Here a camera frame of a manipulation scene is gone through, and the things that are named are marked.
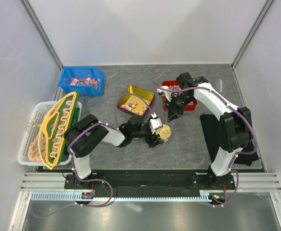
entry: metal corner bar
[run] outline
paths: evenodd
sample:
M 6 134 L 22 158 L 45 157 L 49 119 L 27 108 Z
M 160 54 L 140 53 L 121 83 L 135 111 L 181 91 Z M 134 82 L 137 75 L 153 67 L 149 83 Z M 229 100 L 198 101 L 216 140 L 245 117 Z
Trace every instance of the metal corner bar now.
M 255 20 L 251 30 L 249 31 L 244 43 L 242 44 L 236 58 L 234 59 L 233 63 L 231 64 L 232 69 L 236 68 L 236 66 L 238 65 L 242 55 L 246 51 L 246 49 L 247 49 L 248 45 L 250 44 L 251 40 L 253 39 L 255 33 L 259 29 L 259 26 L 261 25 L 263 19 L 267 15 L 267 13 L 268 13 L 270 7 L 272 6 L 273 2 L 274 2 L 274 0 L 266 0 L 264 6 L 262 7 L 259 15 L 257 16 L 257 18 Z
M 29 18 L 31 19 L 31 22 L 33 23 L 34 27 L 36 28 L 38 34 L 40 35 L 40 38 L 44 42 L 46 48 L 48 49 L 49 53 L 51 54 L 52 58 L 54 59 L 54 62 L 58 66 L 59 70 L 63 69 L 63 65 L 57 55 L 57 53 L 54 50 L 53 45 L 51 44 L 45 30 L 43 29 L 38 17 L 36 16 L 31 4 L 28 0 L 20 0 L 21 4 L 23 5 L 24 9 L 26 10 Z

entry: gray floor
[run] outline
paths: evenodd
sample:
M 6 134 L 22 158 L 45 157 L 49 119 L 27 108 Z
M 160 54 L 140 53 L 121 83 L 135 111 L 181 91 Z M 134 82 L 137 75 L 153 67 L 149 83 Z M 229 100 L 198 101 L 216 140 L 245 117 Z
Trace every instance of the gray floor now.
M 71 202 L 30 202 L 45 216 Z M 196 202 L 114 202 L 72 205 L 44 219 L 27 213 L 24 231 L 280 231 L 269 194 L 238 193 L 224 208 Z
M 100 121 L 115 127 L 114 107 L 128 85 L 133 84 L 156 92 L 152 81 L 161 84 L 173 80 L 183 72 L 192 77 L 204 76 L 218 89 L 220 80 L 224 87 L 222 95 L 230 102 L 242 106 L 241 96 L 229 64 L 189 65 L 124 65 L 101 66 L 106 84 L 102 97 L 80 97 L 81 117 L 94 114 Z M 161 96 L 156 94 L 153 110 L 167 124 L 167 113 L 162 108 Z M 125 123 L 129 115 L 118 111 L 119 124 Z M 200 123 L 200 115 L 210 113 L 198 103 L 196 110 L 186 112 L 183 117 L 169 123 L 172 137 L 164 145 L 149 148 L 144 140 L 133 140 L 125 148 L 100 143 L 91 153 L 91 167 L 95 169 L 153 169 L 153 168 L 208 168 L 211 160 Z M 261 168 L 260 160 L 251 167 L 234 165 L 234 168 Z

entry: white vent strip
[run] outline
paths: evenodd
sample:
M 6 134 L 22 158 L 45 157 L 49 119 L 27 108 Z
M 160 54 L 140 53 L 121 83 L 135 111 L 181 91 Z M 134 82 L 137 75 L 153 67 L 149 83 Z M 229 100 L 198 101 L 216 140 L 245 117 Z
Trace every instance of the white vent strip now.
M 117 197 L 111 201 L 131 201 L 131 202 L 211 202 L 208 192 L 200 193 L 200 197 Z M 82 199 L 81 192 L 32 192 L 33 201 L 90 201 Z M 96 197 L 94 201 L 107 201 L 108 197 Z

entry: gray countertop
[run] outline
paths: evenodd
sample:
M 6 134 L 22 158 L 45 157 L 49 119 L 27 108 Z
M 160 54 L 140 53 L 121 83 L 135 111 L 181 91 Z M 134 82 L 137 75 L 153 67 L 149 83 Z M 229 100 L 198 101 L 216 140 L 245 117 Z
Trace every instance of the gray countertop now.
M 187 64 L 187 65 L 124 65 L 101 66 L 106 83 L 101 97 L 80 97 L 82 103 L 81 118 L 94 114 L 100 121 L 116 125 L 114 107 L 118 98 L 128 85 L 133 84 L 156 93 L 152 81 L 161 84 L 165 80 L 174 80 L 183 72 L 192 77 L 204 76 L 215 89 L 223 81 L 221 93 L 230 102 L 243 106 L 241 96 L 228 64 Z M 201 103 L 195 111 L 185 112 L 176 120 L 167 122 L 167 113 L 162 108 L 161 96 L 156 94 L 153 111 L 172 129 L 172 136 L 163 145 L 149 148 L 144 139 L 134 139 L 125 148 L 100 143 L 91 153 L 93 169 L 155 169 L 155 168 L 208 168 L 211 164 L 209 153 L 200 122 L 201 114 L 210 111 Z M 126 123 L 129 115 L 117 111 L 119 124 Z M 251 167 L 234 165 L 234 168 L 261 168 L 260 160 Z

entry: reflective floor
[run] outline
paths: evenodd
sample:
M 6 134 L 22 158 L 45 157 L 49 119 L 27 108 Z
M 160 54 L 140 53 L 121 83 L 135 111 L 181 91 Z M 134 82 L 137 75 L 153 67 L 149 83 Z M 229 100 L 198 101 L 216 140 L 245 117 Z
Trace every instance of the reflective floor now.
M 31 201 L 44 216 L 71 202 Z M 47 218 L 29 212 L 24 231 L 279 231 L 269 194 L 238 193 L 224 208 L 192 202 L 114 202 L 103 208 L 72 205 Z

